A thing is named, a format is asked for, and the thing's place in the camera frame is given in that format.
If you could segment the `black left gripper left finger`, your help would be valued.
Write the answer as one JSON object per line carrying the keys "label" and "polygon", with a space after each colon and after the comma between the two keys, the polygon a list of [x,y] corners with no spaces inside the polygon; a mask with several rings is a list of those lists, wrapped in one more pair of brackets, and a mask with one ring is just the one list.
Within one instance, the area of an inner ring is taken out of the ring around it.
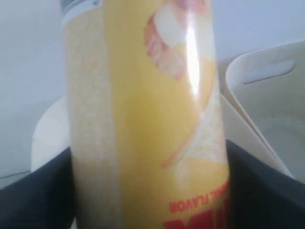
{"label": "black left gripper left finger", "polygon": [[69,229],[75,215],[69,148],[0,191],[2,229]]}

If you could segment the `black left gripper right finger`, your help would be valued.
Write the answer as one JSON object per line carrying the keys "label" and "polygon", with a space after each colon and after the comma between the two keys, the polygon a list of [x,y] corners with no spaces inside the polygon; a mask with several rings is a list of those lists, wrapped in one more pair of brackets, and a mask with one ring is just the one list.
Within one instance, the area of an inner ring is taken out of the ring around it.
{"label": "black left gripper right finger", "polygon": [[233,229],[303,229],[305,186],[226,141]]}

